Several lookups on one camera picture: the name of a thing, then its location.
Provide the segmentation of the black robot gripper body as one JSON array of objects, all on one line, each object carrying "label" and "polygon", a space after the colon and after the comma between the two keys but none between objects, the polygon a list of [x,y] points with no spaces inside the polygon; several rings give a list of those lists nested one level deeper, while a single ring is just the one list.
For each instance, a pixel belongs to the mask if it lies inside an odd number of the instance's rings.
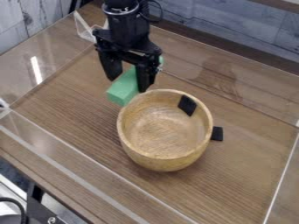
[{"label": "black robot gripper body", "polygon": [[161,48],[149,39],[148,8],[102,8],[106,16],[108,29],[94,29],[97,51],[120,51],[121,63],[140,63],[160,66]]}]

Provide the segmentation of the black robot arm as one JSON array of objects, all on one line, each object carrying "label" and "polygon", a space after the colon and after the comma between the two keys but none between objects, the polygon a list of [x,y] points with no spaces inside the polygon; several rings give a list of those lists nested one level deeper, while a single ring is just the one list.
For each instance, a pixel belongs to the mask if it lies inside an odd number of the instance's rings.
[{"label": "black robot arm", "polygon": [[134,66],[137,90],[142,93],[154,83],[161,65],[161,48],[150,41],[149,2],[154,0],[102,0],[101,10],[108,28],[96,28],[98,61],[106,78],[113,81],[122,73],[122,62]]}]

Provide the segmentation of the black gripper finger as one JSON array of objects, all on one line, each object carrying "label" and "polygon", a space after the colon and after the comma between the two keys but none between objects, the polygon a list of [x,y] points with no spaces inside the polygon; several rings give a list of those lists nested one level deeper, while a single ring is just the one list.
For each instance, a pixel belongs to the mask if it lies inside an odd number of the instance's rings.
[{"label": "black gripper finger", "polygon": [[142,93],[154,84],[154,76],[158,72],[156,64],[140,63],[134,66],[137,90]]},{"label": "black gripper finger", "polygon": [[98,60],[106,75],[106,78],[113,81],[117,76],[122,73],[122,64],[121,64],[121,52],[120,51],[98,51]]}]

